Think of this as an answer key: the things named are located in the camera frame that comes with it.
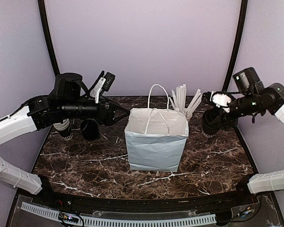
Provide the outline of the stack of black lids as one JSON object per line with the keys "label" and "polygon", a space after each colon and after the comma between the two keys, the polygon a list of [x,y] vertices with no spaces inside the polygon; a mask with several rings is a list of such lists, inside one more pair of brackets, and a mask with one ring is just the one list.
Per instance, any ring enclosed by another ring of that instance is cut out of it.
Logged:
{"label": "stack of black lids", "polygon": [[82,121],[80,131],[83,138],[87,141],[93,141],[99,138],[98,124],[92,119]]}

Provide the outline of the stack of paper cups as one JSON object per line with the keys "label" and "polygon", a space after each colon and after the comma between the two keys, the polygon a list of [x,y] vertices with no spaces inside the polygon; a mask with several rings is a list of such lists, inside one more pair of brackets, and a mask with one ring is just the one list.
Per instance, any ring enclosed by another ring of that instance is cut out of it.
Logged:
{"label": "stack of paper cups", "polygon": [[69,119],[63,120],[62,123],[54,123],[53,127],[58,131],[58,133],[64,140],[68,141],[72,139],[73,133],[71,130],[71,122]]}

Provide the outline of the white paper bag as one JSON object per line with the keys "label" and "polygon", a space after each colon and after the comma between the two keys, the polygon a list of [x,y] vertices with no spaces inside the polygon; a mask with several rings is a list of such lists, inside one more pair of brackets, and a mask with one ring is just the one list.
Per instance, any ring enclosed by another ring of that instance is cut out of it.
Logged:
{"label": "white paper bag", "polygon": [[186,116],[172,110],[132,108],[124,130],[131,170],[176,172],[182,158],[189,125]]}

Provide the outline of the black paper coffee cup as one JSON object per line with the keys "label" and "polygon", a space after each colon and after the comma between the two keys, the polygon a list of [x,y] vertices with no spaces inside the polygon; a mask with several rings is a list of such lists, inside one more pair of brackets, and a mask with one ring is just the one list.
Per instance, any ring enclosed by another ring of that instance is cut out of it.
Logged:
{"label": "black paper coffee cup", "polygon": [[212,137],[214,136],[217,132],[219,131],[219,129],[215,129],[215,128],[208,128],[208,127],[202,127],[202,133],[205,137]]}

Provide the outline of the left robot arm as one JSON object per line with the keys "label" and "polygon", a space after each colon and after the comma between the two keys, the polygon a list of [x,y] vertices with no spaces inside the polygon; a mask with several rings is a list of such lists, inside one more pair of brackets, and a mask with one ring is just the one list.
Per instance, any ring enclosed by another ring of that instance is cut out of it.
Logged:
{"label": "left robot arm", "polygon": [[[85,140],[94,140],[98,136],[98,125],[114,125],[130,114],[129,110],[103,96],[114,80],[115,75],[101,72],[91,88],[87,88],[80,74],[57,75],[50,94],[35,96],[0,119],[0,145],[50,126],[69,140],[72,138],[72,119],[82,120],[81,133]],[[52,192],[47,177],[26,172],[2,157],[0,181],[38,195],[47,206],[57,203],[57,195]]]}

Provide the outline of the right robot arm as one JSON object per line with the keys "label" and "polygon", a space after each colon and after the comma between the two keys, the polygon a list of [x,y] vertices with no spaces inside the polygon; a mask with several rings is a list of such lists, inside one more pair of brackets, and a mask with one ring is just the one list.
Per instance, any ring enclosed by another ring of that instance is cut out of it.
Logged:
{"label": "right robot arm", "polygon": [[[202,116],[203,134],[211,137],[219,130],[226,130],[237,125],[238,119],[255,117],[269,112],[284,125],[284,86],[273,83],[265,87],[253,67],[245,68],[234,74],[233,79],[238,88],[235,98],[233,92],[212,91],[205,93],[205,101],[212,106]],[[242,205],[250,194],[284,190],[284,170],[266,174],[247,175],[237,185],[232,194],[232,201]]]}

